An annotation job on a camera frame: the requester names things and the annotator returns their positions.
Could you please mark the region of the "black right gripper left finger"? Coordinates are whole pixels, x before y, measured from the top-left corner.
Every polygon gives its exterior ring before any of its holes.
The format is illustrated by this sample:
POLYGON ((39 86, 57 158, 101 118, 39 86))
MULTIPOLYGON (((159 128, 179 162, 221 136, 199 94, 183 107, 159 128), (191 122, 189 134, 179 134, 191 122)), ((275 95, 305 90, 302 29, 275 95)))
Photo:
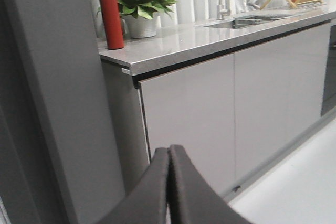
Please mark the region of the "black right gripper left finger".
POLYGON ((158 148, 134 189, 99 223, 166 223, 167 148, 158 148))

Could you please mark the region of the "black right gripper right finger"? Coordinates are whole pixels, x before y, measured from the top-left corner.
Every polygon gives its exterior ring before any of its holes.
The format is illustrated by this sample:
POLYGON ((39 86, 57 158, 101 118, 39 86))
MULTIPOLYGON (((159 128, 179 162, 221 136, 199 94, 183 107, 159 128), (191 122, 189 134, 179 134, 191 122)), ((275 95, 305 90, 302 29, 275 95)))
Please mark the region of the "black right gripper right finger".
POLYGON ((171 145, 169 157, 171 223, 249 223, 205 181, 182 145, 171 145))

